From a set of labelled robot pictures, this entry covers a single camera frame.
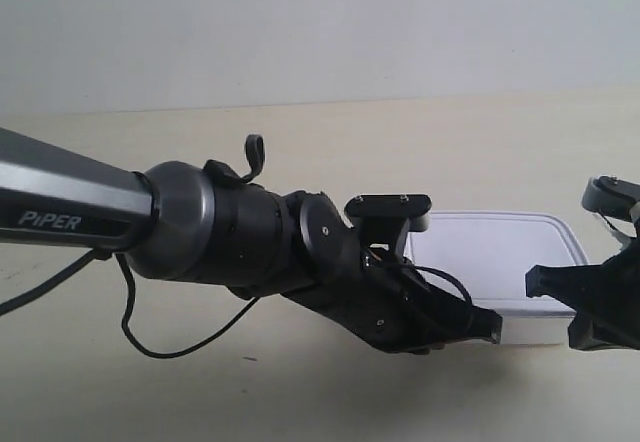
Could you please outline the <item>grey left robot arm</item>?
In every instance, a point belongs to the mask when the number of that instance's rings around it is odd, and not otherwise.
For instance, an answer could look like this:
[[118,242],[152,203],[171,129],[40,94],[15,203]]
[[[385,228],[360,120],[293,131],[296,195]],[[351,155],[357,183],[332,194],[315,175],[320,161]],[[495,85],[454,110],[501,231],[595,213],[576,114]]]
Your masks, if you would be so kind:
[[427,268],[404,254],[408,235],[428,227],[428,196],[361,195],[338,210],[323,193],[280,195],[257,184],[261,136],[249,135],[244,150],[245,175],[216,160],[133,172],[3,130],[2,241],[84,254],[5,301],[2,313],[115,258],[127,286],[126,337],[141,276],[223,286],[248,306],[280,295],[389,354],[500,341],[498,313],[475,305],[462,285],[447,292],[429,283]]

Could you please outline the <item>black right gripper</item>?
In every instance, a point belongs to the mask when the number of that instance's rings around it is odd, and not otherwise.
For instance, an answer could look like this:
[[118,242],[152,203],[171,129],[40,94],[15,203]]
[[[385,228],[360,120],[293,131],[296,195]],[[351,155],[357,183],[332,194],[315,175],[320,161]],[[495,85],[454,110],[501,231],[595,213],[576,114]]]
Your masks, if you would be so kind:
[[528,298],[550,297],[577,311],[573,350],[639,349],[639,240],[601,265],[536,265],[524,277]]

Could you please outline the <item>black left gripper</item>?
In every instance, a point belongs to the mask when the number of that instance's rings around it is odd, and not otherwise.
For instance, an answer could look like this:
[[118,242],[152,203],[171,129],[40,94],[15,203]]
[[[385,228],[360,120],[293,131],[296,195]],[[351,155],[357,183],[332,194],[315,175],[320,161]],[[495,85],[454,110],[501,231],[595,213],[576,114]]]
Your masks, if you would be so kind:
[[279,273],[279,293],[387,354],[423,355],[448,344],[499,345],[503,317],[427,282],[401,256],[357,241],[299,244]]

